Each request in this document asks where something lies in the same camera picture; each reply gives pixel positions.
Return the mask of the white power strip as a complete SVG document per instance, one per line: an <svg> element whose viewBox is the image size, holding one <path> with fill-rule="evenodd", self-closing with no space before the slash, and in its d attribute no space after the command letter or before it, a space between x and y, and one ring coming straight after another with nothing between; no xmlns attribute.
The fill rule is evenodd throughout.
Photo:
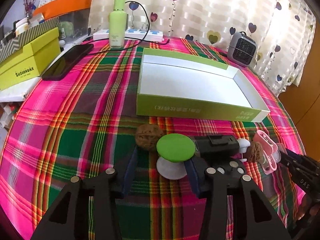
<svg viewBox="0 0 320 240"><path fill-rule="evenodd" d="M93 34L93 40L102 40L109 38L109 29L101 29ZM163 32L157 30L150 30L148 32L136 29L127 29L125 31L125 38L128 39L142 39L144 36L145 40L153 42L164 41Z"/></svg>

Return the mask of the heart pattern curtain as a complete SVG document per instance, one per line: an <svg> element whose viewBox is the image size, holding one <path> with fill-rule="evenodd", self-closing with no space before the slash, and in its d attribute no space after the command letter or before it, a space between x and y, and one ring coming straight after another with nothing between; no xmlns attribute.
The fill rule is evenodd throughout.
<svg viewBox="0 0 320 240"><path fill-rule="evenodd" d="M164 35L227 50L236 32L257 44L251 68L278 95L298 86L315 35L305 0L127 0L129 27L147 24ZM88 26L106 29L114 0L92 0Z"/></svg>

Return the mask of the small grey fan heater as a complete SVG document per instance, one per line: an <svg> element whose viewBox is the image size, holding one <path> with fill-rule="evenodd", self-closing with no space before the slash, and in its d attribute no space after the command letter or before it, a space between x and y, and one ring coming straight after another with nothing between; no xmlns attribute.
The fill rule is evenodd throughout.
<svg viewBox="0 0 320 240"><path fill-rule="evenodd" d="M248 67L253 60L256 49L256 42L248 37L244 31L236 32L232 35L227 57L242 67Z"/></svg>

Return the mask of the black rectangular device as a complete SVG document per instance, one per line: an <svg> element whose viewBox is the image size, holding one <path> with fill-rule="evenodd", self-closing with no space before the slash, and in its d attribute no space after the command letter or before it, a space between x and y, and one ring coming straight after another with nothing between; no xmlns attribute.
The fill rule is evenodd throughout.
<svg viewBox="0 0 320 240"><path fill-rule="evenodd" d="M240 149L233 135L210 134L190 138L195 144L195 154L201 158L217 154L231 157L236 155Z"/></svg>

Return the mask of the white round cap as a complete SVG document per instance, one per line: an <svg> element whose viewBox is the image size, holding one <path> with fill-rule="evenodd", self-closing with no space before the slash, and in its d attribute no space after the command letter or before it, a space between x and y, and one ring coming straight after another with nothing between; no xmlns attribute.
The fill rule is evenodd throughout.
<svg viewBox="0 0 320 240"><path fill-rule="evenodd" d="M244 154L247 152L247 149L251 145L251 142L247 139L239 138L238 140L239 144L239 153L238 153L238 158L242 162L246 162L247 159L244 157Z"/></svg>

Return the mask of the orange storage bin lid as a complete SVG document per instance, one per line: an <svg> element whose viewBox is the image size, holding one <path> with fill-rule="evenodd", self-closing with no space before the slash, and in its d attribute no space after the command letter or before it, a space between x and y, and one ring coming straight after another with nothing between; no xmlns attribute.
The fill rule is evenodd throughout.
<svg viewBox="0 0 320 240"><path fill-rule="evenodd" d="M45 20L55 18L70 12L89 9L92 0L54 0L33 12L33 16L42 14Z"/></svg>

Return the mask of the striped grey box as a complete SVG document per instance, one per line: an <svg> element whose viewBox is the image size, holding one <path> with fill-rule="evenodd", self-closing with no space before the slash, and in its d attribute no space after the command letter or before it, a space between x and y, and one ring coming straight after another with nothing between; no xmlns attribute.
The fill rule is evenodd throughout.
<svg viewBox="0 0 320 240"><path fill-rule="evenodd" d="M59 26L60 21L59 19L52 18L43 23L40 23L30 29L24 31L20 35L16 36L15 38L11 39L2 49L0 52L1 60L0 63L5 61L8 57L10 57L13 53L20 50L23 46L31 42L32 40L38 38L39 36L43 35L44 33L55 29Z"/></svg>

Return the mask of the green and white shallow box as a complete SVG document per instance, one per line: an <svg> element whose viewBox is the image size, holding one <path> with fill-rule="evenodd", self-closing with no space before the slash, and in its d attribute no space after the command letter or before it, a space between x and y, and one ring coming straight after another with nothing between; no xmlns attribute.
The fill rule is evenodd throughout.
<svg viewBox="0 0 320 240"><path fill-rule="evenodd" d="M196 55L144 48L136 113L262 122L270 110L236 67Z"/></svg>

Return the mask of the green mushroom-shaped knob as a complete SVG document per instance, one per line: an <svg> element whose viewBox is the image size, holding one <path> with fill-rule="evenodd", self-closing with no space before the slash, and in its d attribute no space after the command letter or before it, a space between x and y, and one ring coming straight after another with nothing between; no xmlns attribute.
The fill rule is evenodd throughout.
<svg viewBox="0 0 320 240"><path fill-rule="evenodd" d="M159 155L156 163L159 174L169 180L179 180L187 175L184 162L193 157L196 146L190 137L171 133L159 139L156 150Z"/></svg>

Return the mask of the green lotion bottle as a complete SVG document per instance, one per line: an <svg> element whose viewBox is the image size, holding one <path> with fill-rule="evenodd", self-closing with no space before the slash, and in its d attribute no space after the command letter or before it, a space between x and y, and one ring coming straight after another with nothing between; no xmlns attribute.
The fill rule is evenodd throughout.
<svg viewBox="0 0 320 240"><path fill-rule="evenodd" d="M111 48L122 48L126 31L127 13L125 0L114 0L113 11L109 14L109 42Z"/></svg>

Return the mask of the black smartphone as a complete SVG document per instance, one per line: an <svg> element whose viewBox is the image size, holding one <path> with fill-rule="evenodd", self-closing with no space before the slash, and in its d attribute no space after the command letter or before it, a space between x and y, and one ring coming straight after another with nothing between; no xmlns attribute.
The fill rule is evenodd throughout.
<svg viewBox="0 0 320 240"><path fill-rule="evenodd" d="M57 59L43 74L46 81L62 80L91 50L93 44L75 45Z"/></svg>

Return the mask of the plaid tablecloth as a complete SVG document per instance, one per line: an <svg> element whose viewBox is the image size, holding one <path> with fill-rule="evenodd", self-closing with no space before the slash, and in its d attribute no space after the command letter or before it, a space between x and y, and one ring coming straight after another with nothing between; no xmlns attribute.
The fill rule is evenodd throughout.
<svg viewBox="0 0 320 240"><path fill-rule="evenodd" d="M1 153L1 207L23 239L32 236L72 176L96 176L132 150L142 124L156 124L165 133L245 139L262 130L304 153L285 108L248 68L242 72L270 110L260 123L137 116L145 47L113 53L107 41L95 42L96 55L85 57L60 81L39 82L21 106ZM205 201L192 193L187 178L161 177L156 162L155 153L140 156L129 195L117 201L122 237L197 239Z"/></svg>

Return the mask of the large walnut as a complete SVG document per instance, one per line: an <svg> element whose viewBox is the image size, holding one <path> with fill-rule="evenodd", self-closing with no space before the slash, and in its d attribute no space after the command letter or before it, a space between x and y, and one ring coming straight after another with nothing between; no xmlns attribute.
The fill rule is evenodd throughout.
<svg viewBox="0 0 320 240"><path fill-rule="evenodd" d="M157 142L163 137L163 130L153 124L143 124L136 130L136 145L146 151L155 151Z"/></svg>

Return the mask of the pink plastic clip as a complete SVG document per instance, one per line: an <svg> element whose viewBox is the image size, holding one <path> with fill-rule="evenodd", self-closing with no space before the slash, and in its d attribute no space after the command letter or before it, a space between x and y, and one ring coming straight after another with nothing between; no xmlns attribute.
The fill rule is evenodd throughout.
<svg viewBox="0 0 320 240"><path fill-rule="evenodd" d="M263 158L259 161L264 174L268 175L277 170L281 161L281 151L285 152L283 143L274 142L264 131L257 130L253 141L259 142L263 148Z"/></svg>

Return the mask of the yellow-green shoe box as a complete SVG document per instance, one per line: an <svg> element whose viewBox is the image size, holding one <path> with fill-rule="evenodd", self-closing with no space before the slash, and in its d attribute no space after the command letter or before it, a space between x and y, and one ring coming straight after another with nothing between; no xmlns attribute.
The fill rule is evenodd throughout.
<svg viewBox="0 0 320 240"><path fill-rule="evenodd" d="M39 77L60 54L59 29L32 40L1 63L1 90Z"/></svg>

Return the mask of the small walnut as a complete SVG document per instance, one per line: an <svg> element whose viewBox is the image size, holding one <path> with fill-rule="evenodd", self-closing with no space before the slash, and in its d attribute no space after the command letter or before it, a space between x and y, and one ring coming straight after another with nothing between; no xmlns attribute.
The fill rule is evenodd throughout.
<svg viewBox="0 0 320 240"><path fill-rule="evenodd" d="M256 163L263 158L263 152L262 144L258 141L252 141L244 156L248 162Z"/></svg>

